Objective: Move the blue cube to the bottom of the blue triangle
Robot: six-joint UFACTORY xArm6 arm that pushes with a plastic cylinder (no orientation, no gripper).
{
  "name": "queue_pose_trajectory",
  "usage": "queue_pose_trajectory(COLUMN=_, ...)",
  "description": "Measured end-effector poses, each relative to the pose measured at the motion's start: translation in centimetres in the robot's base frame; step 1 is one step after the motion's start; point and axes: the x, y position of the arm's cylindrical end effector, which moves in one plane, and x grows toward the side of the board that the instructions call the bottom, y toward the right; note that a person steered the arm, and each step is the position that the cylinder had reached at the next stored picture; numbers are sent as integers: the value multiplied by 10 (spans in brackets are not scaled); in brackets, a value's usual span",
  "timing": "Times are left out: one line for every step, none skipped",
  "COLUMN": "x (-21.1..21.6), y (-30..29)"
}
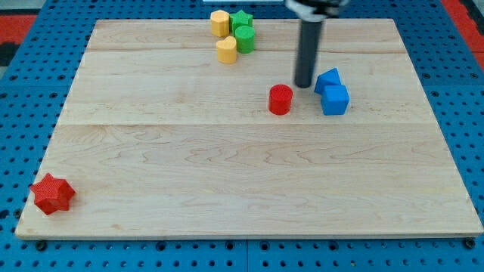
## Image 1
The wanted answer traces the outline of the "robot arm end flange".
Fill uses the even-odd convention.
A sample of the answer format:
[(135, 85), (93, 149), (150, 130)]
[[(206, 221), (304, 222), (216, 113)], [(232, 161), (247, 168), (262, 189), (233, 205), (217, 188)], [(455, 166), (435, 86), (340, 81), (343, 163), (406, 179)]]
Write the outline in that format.
[(285, 6), (299, 19), (321, 22), (326, 18), (339, 17), (351, 0), (285, 0)]

